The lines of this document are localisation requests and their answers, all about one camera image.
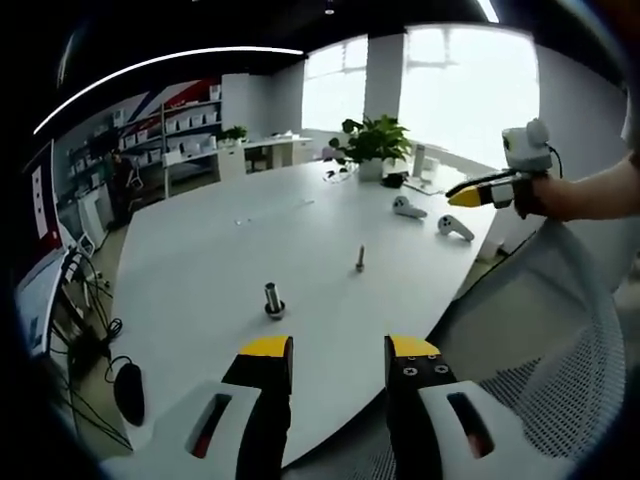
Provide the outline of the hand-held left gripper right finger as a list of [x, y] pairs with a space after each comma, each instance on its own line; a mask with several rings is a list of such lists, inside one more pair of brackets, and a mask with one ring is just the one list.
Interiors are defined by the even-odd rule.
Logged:
[[523, 437], [506, 407], [459, 381], [440, 350], [385, 337], [387, 426], [399, 479], [521, 479]]

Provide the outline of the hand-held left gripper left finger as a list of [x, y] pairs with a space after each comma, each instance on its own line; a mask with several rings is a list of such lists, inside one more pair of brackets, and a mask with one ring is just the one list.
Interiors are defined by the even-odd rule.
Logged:
[[187, 403], [185, 450], [193, 479], [278, 479], [291, 426], [293, 338], [242, 347], [218, 382]]

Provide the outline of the person's right hand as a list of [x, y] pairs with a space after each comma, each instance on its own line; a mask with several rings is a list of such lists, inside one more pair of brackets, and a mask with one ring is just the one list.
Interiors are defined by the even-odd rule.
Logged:
[[514, 208], [521, 219], [530, 215], [548, 216], [548, 208], [540, 197], [538, 188], [544, 187], [549, 180], [547, 174], [535, 174], [513, 184]]

